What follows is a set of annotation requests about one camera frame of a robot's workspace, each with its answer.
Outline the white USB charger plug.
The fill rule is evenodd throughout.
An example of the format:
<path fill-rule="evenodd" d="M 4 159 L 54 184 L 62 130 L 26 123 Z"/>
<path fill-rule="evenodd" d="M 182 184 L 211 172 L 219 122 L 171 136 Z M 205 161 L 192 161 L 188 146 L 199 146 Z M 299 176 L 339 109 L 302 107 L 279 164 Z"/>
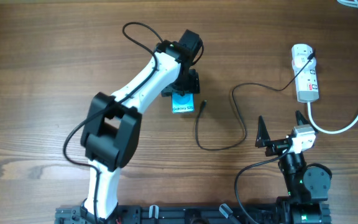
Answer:
<path fill-rule="evenodd" d="M 311 70 L 316 66 L 316 59 L 309 59 L 307 55 L 296 55 L 292 60 L 292 68 L 294 71 L 298 72 L 303 68 L 303 70 Z"/>

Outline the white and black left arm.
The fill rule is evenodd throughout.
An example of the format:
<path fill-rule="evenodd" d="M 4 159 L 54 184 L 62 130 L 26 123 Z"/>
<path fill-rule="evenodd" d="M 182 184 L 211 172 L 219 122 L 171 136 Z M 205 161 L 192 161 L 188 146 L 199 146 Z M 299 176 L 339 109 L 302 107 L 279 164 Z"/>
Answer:
<path fill-rule="evenodd" d="M 194 111 L 200 83 L 192 66 L 202 52 L 200 36 L 186 30 L 179 41 L 157 44 L 148 64 L 120 90 L 94 96 L 80 139 L 88 164 L 94 167 L 88 198 L 81 206 L 87 221 L 113 219 L 121 170 L 137 149 L 142 116 L 152 102 L 158 96 L 170 97 L 173 113 Z"/>

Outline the white power strip socket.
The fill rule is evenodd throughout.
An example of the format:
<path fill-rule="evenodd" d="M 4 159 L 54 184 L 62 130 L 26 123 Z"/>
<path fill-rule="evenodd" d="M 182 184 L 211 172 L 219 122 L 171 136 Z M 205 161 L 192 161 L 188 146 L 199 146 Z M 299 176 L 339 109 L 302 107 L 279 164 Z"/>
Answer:
<path fill-rule="evenodd" d="M 295 44 L 291 48 L 292 59 L 296 55 L 307 55 L 309 59 L 315 58 L 313 49 L 307 44 Z M 319 99 L 318 79 L 316 67 L 311 70 L 294 71 L 296 96 L 300 103 L 314 102 Z"/>

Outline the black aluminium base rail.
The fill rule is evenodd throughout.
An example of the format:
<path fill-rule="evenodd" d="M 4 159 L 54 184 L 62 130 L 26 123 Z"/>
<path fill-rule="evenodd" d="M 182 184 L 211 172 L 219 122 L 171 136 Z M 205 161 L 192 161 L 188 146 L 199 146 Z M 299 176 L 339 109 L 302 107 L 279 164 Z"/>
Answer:
<path fill-rule="evenodd" d="M 271 203 L 245 207 L 257 223 L 322 223 L 332 222 L 327 204 L 288 205 Z M 111 218 L 100 223 L 250 223 L 240 207 L 226 204 L 212 207 L 149 207 L 119 205 Z M 94 223 L 94 216 L 80 206 L 58 208 L 55 224 Z"/>

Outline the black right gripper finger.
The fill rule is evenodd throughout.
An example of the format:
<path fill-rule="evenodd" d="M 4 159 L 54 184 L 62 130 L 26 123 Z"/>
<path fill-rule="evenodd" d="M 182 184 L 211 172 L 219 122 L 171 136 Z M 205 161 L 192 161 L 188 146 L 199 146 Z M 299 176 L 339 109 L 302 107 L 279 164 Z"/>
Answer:
<path fill-rule="evenodd" d="M 258 118 L 258 130 L 255 140 L 255 147 L 267 147 L 270 143 L 270 136 L 262 116 Z"/>
<path fill-rule="evenodd" d="M 298 126 L 309 124 L 309 121 L 303 116 L 303 114 L 299 110 L 295 111 L 295 117 Z"/>

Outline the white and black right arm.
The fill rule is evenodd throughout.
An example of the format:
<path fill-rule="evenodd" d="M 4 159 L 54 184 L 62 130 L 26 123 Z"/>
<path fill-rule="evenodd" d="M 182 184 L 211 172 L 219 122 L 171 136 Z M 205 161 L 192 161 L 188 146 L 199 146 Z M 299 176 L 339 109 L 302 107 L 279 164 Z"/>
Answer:
<path fill-rule="evenodd" d="M 262 116 L 258 118 L 255 147 L 265 148 L 265 155 L 278 156 L 278 167 L 283 174 L 288 196 L 278 197 L 272 223 L 332 222 L 328 200 L 332 172 L 322 164 L 307 164 L 303 152 L 314 146 L 317 131 L 301 114 L 295 112 L 297 125 L 291 133 L 272 140 Z"/>

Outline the turquoise screen Galaxy smartphone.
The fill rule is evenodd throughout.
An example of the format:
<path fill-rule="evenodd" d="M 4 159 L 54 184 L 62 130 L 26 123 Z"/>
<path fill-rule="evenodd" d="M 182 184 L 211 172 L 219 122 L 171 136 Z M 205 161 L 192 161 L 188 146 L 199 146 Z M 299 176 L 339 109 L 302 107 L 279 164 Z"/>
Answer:
<path fill-rule="evenodd" d="M 179 93 L 172 94 L 172 113 L 192 113 L 194 110 L 193 94 L 186 93 L 183 96 Z"/>

